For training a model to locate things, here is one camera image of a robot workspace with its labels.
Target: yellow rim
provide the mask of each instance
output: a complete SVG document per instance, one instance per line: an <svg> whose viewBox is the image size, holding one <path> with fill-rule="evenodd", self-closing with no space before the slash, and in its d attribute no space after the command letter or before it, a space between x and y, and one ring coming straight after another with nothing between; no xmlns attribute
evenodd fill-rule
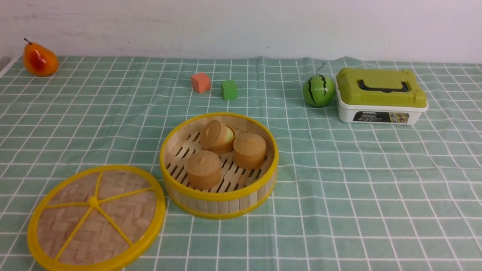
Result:
<svg viewBox="0 0 482 271"><path fill-rule="evenodd" d="M198 119L202 119L202 118L206 118L206 117L212 117L212 116L231 116L231 117L242 118L242 119L245 119L247 121L250 121L250 122L253 122L253 123L257 124L259 127L261 127L269 135L269 138L273 142L273 147L274 147L273 162L272 162L271 166L269 167L269 169L266 171L266 173L261 178L259 178L256 182L254 182L253 184L251 184L247 187L241 188L239 190L235 190L235 191L223 192L223 193L209 193L209 192L194 190L194 189L191 189L189 187L186 187L186 186L180 184L167 171L165 161L164 161L164 156L162 155L164 153L165 143L167 141L169 141L169 139L172 137L172 135L174 133L176 133L178 130L180 130L184 125L186 125L190 122L196 121ZM194 117L192 119L189 119L189 120L181 123L176 128L174 128L167 135L166 139L162 143L161 156L159 158L159 161L160 161L160 165L161 165L162 175L164 176L164 182L166 182L167 185L172 186L174 189L176 189L180 193L182 193L184 195L187 195L187 196L190 196L190 197L193 197L193 198L196 198L196 199L201 199L201 200L206 200L206 201L228 201L228 200L240 198L240 197L242 197L244 195L247 195L247 194L251 194L252 192L257 191L260 187L265 185L269 181L271 176L273 176L273 174L275 173L276 167L278 165L278 159L279 159L279 157L278 157L278 145L276 144L276 141L275 141L273 135L271 134L271 132L263 124L261 124L260 122L254 120L254 119L251 119L249 117L246 117L246 116L243 116L243 115L240 115L240 114L228 113L228 112L217 112L217 113L209 113L209 114L204 114L204 115Z"/></svg>
<svg viewBox="0 0 482 271"><path fill-rule="evenodd" d="M196 216L196 217L201 217L201 218L206 218L206 219L216 219L216 220L220 220L220 219L230 219L230 218L235 218L235 217L240 217L242 215L245 215L253 210L255 210L256 208L258 208L261 204L263 204L268 198L269 196L271 195L271 193L273 192L274 190L274 187L276 185L276 180L273 182L273 185L271 186L271 188L269 189L268 193L266 194L266 196L264 196L260 201L258 201L255 205L253 206L250 206L246 209L243 209L243 210L240 210L238 212L234 212L234 213L228 213L228 214L206 214L206 213L201 213L201 212L197 212L197 211L193 211L192 209L189 209L189 208L186 208L184 207L183 205L181 205L180 202L176 201L173 197L169 197L171 199L171 201L173 201L177 206L179 206L179 208L181 208L182 210L184 210L185 212L189 213L189 214L192 214L193 216Z"/></svg>
<svg viewBox="0 0 482 271"><path fill-rule="evenodd" d="M122 194L122 195L117 195L113 196L104 200L99 201L99 203L107 202L110 200L118 199L122 196L129 196L138 192L142 191L147 191L147 190L152 190L157 196L157 204L156 204L156 211L154 213L154 217L152 218L151 224L147 228L144 236L140 238L137 242L134 244L131 243L130 241L127 242L130 245L130 248L125 250L124 252L120 253L119 255L115 256L114 258L111 258L107 261L92 264L92 265L83 265L83 266L76 266L76 265L68 265L68 264L63 264L58 262L56 259L53 259L46 255L42 248L40 247L38 241L37 241L37 224L39 222L40 215L42 214L42 211L46 209L46 205L48 202L54 197L60 190L62 190L65 186L69 185L73 181L82 178L84 176L87 176L92 173L100 172L101 174L99 175L99 178L97 180L97 186L95 189L95 193L97 195L98 189L99 189L99 183L101 180L101 175L103 171L106 170L124 170L124 171L129 171L132 173L135 173L137 175L140 175L143 177L149 184L151 185L151 188L148 189L142 189L142 190L137 190L133 191L130 193ZM65 207L65 206L79 206L82 205L81 203L64 203L64 204L58 204L55 207ZM82 220L79 222L77 225L76 229L80 227L82 222L87 218L88 214L90 211L92 211L95 206L90 207L90 209L87 211L87 213L84 215ZM100 211L101 214L103 214L106 219L112 224L112 226L119 232L119 234L126 240L127 237L126 235L122 232L119 227L113 223L112 219L101 209L97 209ZM65 271L65 270L70 270L70 271L110 271L110 270L121 270L122 268L128 266L132 262L134 262L136 259L138 259L155 241L159 231L162 228L162 225L164 223L164 216L166 213L166 204L165 204L165 198L164 198L164 192L159 185L159 182L157 179L149 174L147 171L144 171L140 168L133 167L133 166L127 166L127 165L107 165L107 166L100 166L100 167L95 167L88 169L86 171L77 173L76 175L68 178L67 180L63 181L59 185L57 185L53 190L51 190L45 198L39 203L37 208L35 209L34 213L32 214L32 217L30 219L30 223L28 225L28 230L27 230L27 242L28 242L28 247L30 249L30 252L32 253L34 259L42 265L45 269L50 270L50 271ZM73 233L70 235L70 237L67 239L66 243L64 246L61 248L61 251L59 252L58 255L60 255L70 239L73 237L73 235L76 233L76 230L73 231Z"/></svg>

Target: green checkered tablecloth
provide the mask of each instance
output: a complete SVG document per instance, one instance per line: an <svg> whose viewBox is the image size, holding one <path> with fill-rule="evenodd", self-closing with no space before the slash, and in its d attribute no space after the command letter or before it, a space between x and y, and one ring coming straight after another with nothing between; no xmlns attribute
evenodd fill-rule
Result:
<svg viewBox="0 0 482 271"><path fill-rule="evenodd" d="M482 64L325 61L411 69L429 110L413 127L346 124L335 102L307 106L321 60L61 57L34 78L17 60L0 78L0 270L41 270L26 242L43 195L78 171L131 164L162 183L158 150L181 122L247 115L275 136L279 180L240 218L192 217L166 198L165 225L126 270L482 270ZM210 92L190 76L205 72ZM224 101L220 82L240 97Z"/></svg>

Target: watermelon stem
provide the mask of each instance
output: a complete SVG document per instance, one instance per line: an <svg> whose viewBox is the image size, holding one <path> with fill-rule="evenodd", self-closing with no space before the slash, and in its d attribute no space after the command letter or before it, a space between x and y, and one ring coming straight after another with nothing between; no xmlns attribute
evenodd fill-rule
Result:
<svg viewBox="0 0 482 271"><path fill-rule="evenodd" d="M323 62L323 66L319 67L318 70L320 70L324 66L325 66L325 63Z"/></svg>

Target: white toolbox base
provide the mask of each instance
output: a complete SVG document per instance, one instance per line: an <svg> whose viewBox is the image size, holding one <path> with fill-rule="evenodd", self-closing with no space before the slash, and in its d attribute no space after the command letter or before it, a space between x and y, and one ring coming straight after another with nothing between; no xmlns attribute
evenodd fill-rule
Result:
<svg viewBox="0 0 482 271"><path fill-rule="evenodd" d="M345 123L414 125L420 115L428 109L428 103L424 108L349 105L341 100L338 88L336 88L336 97L338 117Z"/></svg>

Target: white wall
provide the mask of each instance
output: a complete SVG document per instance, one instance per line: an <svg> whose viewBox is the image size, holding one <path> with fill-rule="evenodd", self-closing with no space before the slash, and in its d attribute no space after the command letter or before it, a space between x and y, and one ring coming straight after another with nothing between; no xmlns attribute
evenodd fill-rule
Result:
<svg viewBox="0 0 482 271"><path fill-rule="evenodd" d="M482 0L0 0L0 55L482 63Z"/></svg>

